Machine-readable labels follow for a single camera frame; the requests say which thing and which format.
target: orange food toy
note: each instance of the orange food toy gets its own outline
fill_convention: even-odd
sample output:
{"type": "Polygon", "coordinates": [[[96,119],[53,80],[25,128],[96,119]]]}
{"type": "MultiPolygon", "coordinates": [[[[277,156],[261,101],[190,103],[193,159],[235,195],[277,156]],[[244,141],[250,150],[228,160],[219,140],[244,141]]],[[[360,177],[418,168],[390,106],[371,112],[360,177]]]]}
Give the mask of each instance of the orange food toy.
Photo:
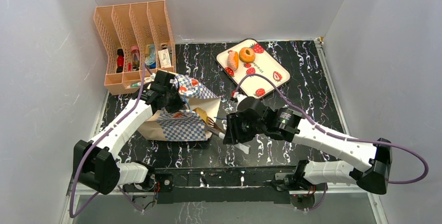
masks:
{"type": "Polygon", "coordinates": [[[255,61],[255,51],[251,48],[242,48],[239,51],[239,59],[245,63],[251,63],[255,61]]]}
{"type": "Polygon", "coordinates": [[[236,71],[239,66],[238,52],[229,51],[229,56],[227,57],[227,66],[233,71],[236,71]]]}

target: blue checkered paper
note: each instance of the blue checkered paper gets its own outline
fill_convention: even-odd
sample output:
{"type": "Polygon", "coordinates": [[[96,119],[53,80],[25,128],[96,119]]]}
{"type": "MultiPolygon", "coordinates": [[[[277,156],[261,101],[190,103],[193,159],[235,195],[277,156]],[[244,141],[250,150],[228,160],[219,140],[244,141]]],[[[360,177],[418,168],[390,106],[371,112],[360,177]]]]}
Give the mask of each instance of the blue checkered paper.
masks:
{"type": "MultiPolygon", "coordinates": [[[[187,102],[189,98],[218,98],[217,95],[201,84],[201,82],[188,76],[177,74],[174,84],[175,86],[179,85],[179,93],[185,102],[187,102]]],[[[162,111],[156,121],[161,126],[165,138],[169,141],[188,142],[207,140],[206,134],[204,133],[204,122],[196,112],[191,110],[180,110],[173,114],[162,111]]]]}
{"type": "Polygon", "coordinates": [[[201,82],[192,79],[188,76],[178,74],[175,76],[174,84],[180,85],[180,94],[186,97],[193,97],[198,99],[218,98],[215,93],[206,88],[201,82]]]}
{"type": "Polygon", "coordinates": [[[201,117],[191,110],[180,110],[169,114],[161,112],[157,119],[169,141],[206,141],[205,127],[201,117]]]}

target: black marble surface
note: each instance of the black marble surface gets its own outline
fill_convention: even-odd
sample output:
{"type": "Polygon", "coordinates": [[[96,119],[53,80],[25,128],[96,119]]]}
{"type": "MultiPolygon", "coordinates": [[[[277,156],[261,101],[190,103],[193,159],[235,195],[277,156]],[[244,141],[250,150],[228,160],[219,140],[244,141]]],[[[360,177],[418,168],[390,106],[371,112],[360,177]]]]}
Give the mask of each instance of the black marble surface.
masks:
{"type": "MultiPolygon", "coordinates": [[[[260,42],[261,46],[291,74],[280,89],[294,104],[302,106],[315,121],[341,131],[342,126],[313,41],[260,42]]],[[[205,43],[176,45],[177,72],[201,81],[215,94],[222,96],[218,116],[234,109],[229,100],[236,85],[216,62],[216,56],[235,43],[205,43]]],[[[130,95],[109,96],[102,127],[108,125],[125,107],[130,95]]],[[[276,92],[264,97],[272,108],[285,106],[276,92]]],[[[312,148],[274,141],[258,136],[249,142],[249,155],[239,149],[223,145],[218,137],[205,142],[164,142],[146,140],[136,132],[121,149],[121,162],[135,160],[160,167],[223,167],[296,165],[299,160],[336,160],[312,148]]]]}

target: red bottle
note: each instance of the red bottle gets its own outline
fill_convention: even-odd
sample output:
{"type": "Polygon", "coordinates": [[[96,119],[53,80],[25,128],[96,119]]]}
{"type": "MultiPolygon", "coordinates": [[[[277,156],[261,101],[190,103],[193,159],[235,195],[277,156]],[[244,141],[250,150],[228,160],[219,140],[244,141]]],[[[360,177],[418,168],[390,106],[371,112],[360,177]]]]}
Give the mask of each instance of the red bottle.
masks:
{"type": "Polygon", "coordinates": [[[121,48],[117,50],[117,73],[123,72],[123,66],[124,66],[124,52],[121,48]]]}

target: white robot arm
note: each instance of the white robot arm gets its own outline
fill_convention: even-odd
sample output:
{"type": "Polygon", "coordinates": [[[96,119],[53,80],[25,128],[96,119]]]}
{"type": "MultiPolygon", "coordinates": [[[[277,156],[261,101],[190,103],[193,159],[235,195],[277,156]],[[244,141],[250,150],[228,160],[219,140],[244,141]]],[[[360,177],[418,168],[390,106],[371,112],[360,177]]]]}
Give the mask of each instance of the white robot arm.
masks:
{"type": "Polygon", "coordinates": [[[158,109],[165,108],[168,112],[174,113],[183,107],[184,102],[178,94],[178,89],[173,87],[174,78],[174,74],[159,70],[153,82],[140,88],[143,91],[138,103],[135,98],[131,99],[123,111],[89,142],[83,140],[77,142],[73,151],[74,174],[81,161],[85,160],[80,168],[79,182],[102,194],[110,193],[118,185],[150,183],[146,180],[151,169],[149,165],[139,161],[116,163],[115,159],[138,127],[151,118],[158,109]],[[86,151],[98,140],[100,142],[85,158],[86,151]]]}
{"type": "MultiPolygon", "coordinates": [[[[158,109],[166,107],[168,112],[173,113],[182,108],[183,102],[170,83],[173,78],[170,73],[159,72],[150,86],[145,85],[141,100],[130,114],[127,115],[127,112],[135,105],[135,99],[131,99],[115,120],[89,142],[77,143],[74,148],[74,171],[77,170],[80,160],[84,159],[85,151],[110,128],[113,129],[110,134],[102,138],[86,159],[79,182],[102,194],[110,193],[118,185],[132,183],[140,184],[146,189],[152,188],[153,181],[150,180],[150,175],[154,170],[151,166],[139,161],[117,164],[115,158],[138,127],[158,109]]],[[[339,132],[316,123],[311,124],[292,109],[272,110],[253,97],[238,95],[236,98],[237,112],[227,116],[226,134],[215,133],[223,139],[224,144],[235,145],[247,151],[247,148],[243,149],[244,143],[263,133],[274,140],[285,140],[313,147],[340,159],[326,162],[302,160],[295,173],[273,181],[273,186],[277,189],[308,189],[311,185],[343,182],[357,184],[362,189],[375,194],[386,193],[391,166],[389,147],[339,141],[318,128],[321,127],[329,133],[339,132]]]]}
{"type": "Polygon", "coordinates": [[[236,95],[236,100],[237,112],[227,116],[227,133],[223,136],[225,144],[242,149],[242,143],[263,133],[275,140],[309,146],[339,159],[325,162],[302,160],[294,175],[287,175],[284,181],[277,183],[280,188],[298,187],[299,183],[317,185],[330,182],[357,184],[371,193],[386,193],[391,167],[390,147],[337,140],[327,133],[348,139],[353,137],[317,123],[311,124],[289,108],[272,110],[258,99],[244,95],[236,95]]]}

